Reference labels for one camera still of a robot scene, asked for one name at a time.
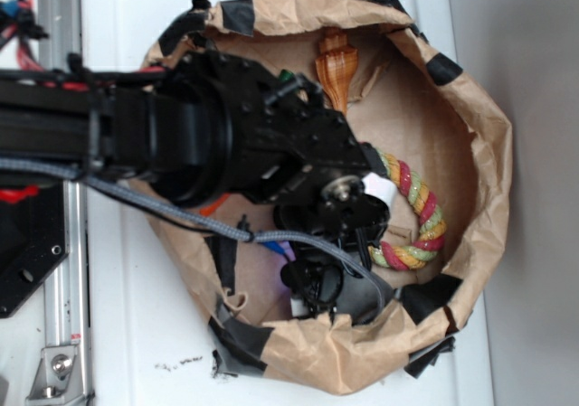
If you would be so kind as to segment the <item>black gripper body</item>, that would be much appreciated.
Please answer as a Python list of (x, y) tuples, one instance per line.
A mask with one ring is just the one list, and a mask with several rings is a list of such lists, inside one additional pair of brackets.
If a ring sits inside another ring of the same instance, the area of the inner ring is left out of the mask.
[(241, 194), (273, 205), (276, 231), (263, 244), (286, 260), (280, 278), (292, 294), (337, 314), (344, 276), (368, 279), (368, 247), (377, 246), (390, 209), (365, 194), (362, 179), (385, 168), (369, 144), (354, 138), (342, 113), (326, 109), (319, 85), (300, 74), (274, 86), (262, 83), (262, 119), (249, 122), (251, 142)]

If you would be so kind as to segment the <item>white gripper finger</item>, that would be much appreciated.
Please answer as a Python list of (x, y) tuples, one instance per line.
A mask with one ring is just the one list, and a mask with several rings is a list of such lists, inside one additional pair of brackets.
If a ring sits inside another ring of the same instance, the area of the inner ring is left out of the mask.
[(370, 173), (362, 179), (365, 194), (382, 201), (391, 209), (396, 196), (396, 185), (388, 178)]
[(316, 316), (316, 307), (304, 297), (292, 294), (289, 302), (290, 313), (293, 318), (308, 319)]

